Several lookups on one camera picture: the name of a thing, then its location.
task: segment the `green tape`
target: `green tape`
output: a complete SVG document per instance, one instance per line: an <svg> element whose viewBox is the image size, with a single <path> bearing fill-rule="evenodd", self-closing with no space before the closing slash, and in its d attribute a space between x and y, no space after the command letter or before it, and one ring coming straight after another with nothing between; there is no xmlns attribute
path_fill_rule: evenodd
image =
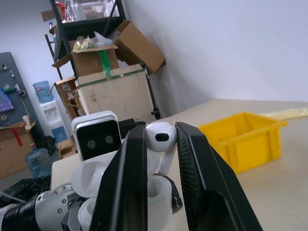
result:
<svg viewBox="0 0 308 231"><path fill-rule="evenodd" d="M132 71L132 72L127 72L127 73L124 73L124 74L120 74L120 75L117 75L117 76L111 76L110 80L111 79L117 79L117 78L124 77L124 76L131 76L131 75L134 75L136 73L143 72L143 71L144 70L141 69L141 70L137 70L137 71ZM92 82L89 82L89 83L80 84L80 85L77 86L77 89L80 89L80 88L86 87L86 86L90 86L90 85L93 85L93 84L97 84L97 83L106 82L106 81L109 81L109 79L102 78L102 79L99 79L99 80L96 80L96 81L92 81Z"/></svg>
<svg viewBox="0 0 308 231"><path fill-rule="evenodd" d="M110 66L109 59L107 57L107 51L106 50L99 51L98 54L100 55L101 60L102 60L103 73L105 74L107 79L111 79L111 74L110 74L111 66Z"/></svg>

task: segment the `blue water bottle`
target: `blue water bottle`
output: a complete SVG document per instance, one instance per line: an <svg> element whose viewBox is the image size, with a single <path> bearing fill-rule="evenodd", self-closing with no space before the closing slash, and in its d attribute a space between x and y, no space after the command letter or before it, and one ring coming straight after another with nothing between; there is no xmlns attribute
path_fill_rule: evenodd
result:
<svg viewBox="0 0 308 231"><path fill-rule="evenodd" d="M26 162L34 178L51 176L51 160L48 150L37 149L31 144L32 151L26 156Z"/></svg>

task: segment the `white earbud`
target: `white earbud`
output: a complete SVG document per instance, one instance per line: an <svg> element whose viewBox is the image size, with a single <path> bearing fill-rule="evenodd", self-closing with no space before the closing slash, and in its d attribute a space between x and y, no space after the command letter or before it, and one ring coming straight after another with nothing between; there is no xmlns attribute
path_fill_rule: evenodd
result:
<svg viewBox="0 0 308 231"><path fill-rule="evenodd" d="M177 130L167 122L156 122L146 126L146 145L153 152L162 153L158 173L169 173L176 150Z"/></svg>

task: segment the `white wall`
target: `white wall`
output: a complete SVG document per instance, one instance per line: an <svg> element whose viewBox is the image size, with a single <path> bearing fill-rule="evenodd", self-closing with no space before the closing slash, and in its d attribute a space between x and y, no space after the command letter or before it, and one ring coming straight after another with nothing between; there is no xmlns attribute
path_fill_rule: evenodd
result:
<svg viewBox="0 0 308 231"><path fill-rule="evenodd" d="M166 57L152 77L166 115L211 98L308 101L308 1L123 1Z"/></svg>
<svg viewBox="0 0 308 231"><path fill-rule="evenodd" d="M50 134L39 108L33 83L47 80L50 85L60 80L47 46L44 34L49 24L44 23L41 11L50 10L48 0L8 0L0 6L0 52L10 51L25 84L33 107L44 133ZM73 71L70 64L61 68L63 77L70 77ZM70 119L61 103L58 93L53 90L66 127L70 128Z"/></svg>

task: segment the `camera lens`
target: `camera lens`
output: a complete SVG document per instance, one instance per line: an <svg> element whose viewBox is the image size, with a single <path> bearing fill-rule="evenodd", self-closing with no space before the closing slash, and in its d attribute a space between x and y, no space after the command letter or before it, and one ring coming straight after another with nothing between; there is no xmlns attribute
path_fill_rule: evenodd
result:
<svg viewBox="0 0 308 231"><path fill-rule="evenodd" d="M114 138L111 135L106 136L105 141L107 144L112 144L114 142Z"/></svg>
<svg viewBox="0 0 308 231"><path fill-rule="evenodd" d="M96 146L95 141L88 141L88 148L90 148L90 149L94 149L94 148L95 148L95 146Z"/></svg>

